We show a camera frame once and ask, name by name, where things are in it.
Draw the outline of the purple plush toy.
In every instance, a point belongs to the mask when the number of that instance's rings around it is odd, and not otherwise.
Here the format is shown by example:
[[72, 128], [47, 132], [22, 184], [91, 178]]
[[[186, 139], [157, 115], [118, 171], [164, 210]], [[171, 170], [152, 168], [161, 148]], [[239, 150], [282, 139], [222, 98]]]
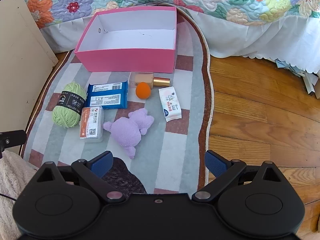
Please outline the purple plush toy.
[[136, 155], [136, 146], [142, 136], [154, 122], [154, 117], [148, 115], [145, 108], [140, 108], [128, 114], [128, 117], [120, 117], [114, 122], [107, 121], [103, 129], [111, 133], [111, 137], [125, 150], [128, 157], [133, 159]]

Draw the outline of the orange white small box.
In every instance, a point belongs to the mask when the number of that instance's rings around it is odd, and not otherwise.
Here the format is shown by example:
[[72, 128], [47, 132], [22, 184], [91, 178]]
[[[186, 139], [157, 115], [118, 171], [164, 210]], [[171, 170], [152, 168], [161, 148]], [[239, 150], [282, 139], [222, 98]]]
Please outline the orange white small box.
[[80, 140], [101, 142], [103, 140], [104, 110], [101, 106], [84, 107], [80, 118]]

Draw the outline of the green yarn ball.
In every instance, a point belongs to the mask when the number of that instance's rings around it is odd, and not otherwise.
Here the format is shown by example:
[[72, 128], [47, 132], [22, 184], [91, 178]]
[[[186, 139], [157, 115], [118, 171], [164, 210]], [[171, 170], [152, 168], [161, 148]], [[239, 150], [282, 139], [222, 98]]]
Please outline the green yarn ball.
[[53, 108], [53, 123], [64, 128], [78, 125], [86, 99], [87, 93], [78, 83], [67, 84]]

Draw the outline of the blue wipes packet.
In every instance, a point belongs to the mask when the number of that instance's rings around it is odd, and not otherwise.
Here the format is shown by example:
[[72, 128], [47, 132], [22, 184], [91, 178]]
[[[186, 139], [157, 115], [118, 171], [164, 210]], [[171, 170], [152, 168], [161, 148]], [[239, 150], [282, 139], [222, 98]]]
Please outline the blue wipes packet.
[[88, 85], [85, 107], [101, 106], [103, 109], [126, 109], [127, 93], [127, 81]]

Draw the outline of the white tissue pack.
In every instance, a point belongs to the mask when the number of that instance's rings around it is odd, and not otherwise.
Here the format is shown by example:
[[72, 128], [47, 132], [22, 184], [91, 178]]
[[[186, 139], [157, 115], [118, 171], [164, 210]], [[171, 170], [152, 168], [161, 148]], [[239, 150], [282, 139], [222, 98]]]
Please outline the white tissue pack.
[[158, 90], [166, 122], [182, 118], [182, 110], [174, 87]]

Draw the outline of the orange makeup sponge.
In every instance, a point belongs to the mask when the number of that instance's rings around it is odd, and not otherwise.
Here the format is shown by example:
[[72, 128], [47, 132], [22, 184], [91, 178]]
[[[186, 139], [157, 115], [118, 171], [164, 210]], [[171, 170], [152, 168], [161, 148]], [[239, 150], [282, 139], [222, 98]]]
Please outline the orange makeup sponge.
[[141, 82], [136, 87], [136, 96], [140, 99], [148, 99], [151, 95], [151, 88], [146, 82]]

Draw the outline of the foundation bottle gold cap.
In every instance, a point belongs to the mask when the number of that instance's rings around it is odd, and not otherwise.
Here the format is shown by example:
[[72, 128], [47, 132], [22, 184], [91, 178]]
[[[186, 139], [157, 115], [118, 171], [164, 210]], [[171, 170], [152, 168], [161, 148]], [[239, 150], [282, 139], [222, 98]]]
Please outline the foundation bottle gold cap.
[[169, 87], [170, 79], [155, 77], [153, 73], [132, 72], [129, 77], [129, 85], [137, 87], [140, 83], [146, 83], [151, 89], [154, 87]]

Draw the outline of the striped checkered rug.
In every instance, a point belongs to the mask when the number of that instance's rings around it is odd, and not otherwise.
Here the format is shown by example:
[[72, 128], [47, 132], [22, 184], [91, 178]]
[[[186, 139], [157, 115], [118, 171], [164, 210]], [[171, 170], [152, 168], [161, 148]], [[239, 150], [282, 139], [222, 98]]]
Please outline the striped checkered rug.
[[[31, 166], [47, 161], [65, 166], [110, 151], [119, 176], [129, 173], [146, 193], [193, 194], [207, 182], [204, 153], [212, 117], [212, 82], [204, 37], [183, 11], [177, 11], [177, 59], [173, 73], [161, 73], [167, 88], [154, 87], [141, 99], [133, 83], [149, 74], [89, 72], [69, 53], [40, 98], [22, 158]], [[69, 83], [96, 85], [103, 96], [82, 112], [74, 127], [53, 121], [53, 109]]]

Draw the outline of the beige cabinet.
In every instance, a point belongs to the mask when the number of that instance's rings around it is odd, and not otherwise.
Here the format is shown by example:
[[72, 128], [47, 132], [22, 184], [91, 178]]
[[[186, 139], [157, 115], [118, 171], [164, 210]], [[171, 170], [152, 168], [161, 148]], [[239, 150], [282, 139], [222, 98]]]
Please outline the beige cabinet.
[[24, 0], [1, 0], [1, 131], [26, 129], [58, 59]]

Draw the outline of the papers under bed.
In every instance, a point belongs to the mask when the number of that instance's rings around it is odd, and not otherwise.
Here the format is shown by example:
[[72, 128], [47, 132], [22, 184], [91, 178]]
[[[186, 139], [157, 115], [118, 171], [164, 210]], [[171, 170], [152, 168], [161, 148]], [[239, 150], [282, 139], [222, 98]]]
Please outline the papers under bed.
[[316, 74], [308, 73], [305, 70], [301, 70], [296, 66], [291, 66], [290, 64], [287, 64], [285, 61], [280, 61], [279, 59], [276, 59], [275, 63], [278, 68], [287, 69], [292, 74], [301, 77], [303, 79], [307, 93], [315, 94], [316, 98], [319, 99], [319, 72]]

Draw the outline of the pink cardboard box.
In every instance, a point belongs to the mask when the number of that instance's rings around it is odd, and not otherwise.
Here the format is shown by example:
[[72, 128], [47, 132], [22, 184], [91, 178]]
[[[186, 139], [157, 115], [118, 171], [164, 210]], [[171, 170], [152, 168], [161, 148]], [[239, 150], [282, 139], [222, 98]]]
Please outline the pink cardboard box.
[[75, 48], [90, 72], [172, 73], [177, 10], [141, 6], [95, 13]]

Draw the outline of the white bed skirt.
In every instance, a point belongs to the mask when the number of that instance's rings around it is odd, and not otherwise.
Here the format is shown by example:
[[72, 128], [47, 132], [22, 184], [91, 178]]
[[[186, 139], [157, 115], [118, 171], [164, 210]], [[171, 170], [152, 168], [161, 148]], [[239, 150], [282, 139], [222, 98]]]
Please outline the white bed skirt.
[[[160, 7], [131, 7], [102, 11], [98, 14], [110, 15], [112, 12], [124, 13], [116, 20], [116, 27], [133, 29], [134, 22], [147, 29], [164, 29], [167, 15], [155, 9]], [[251, 59], [271, 59], [285, 61], [291, 66], [308, 73], [319, 72], [319, 18], [290, 15], [263, 25], [241, 25], [222, 20], [190, 9], [175, 7], [188, 20], [199, 27], [206, 38], [210, 54], [214, 57], [243, 56]], [[40, 29], [50, 48], [61, 53], [76, 48], [76, 45], [93, 16], [85, 16], [53, 24]]]

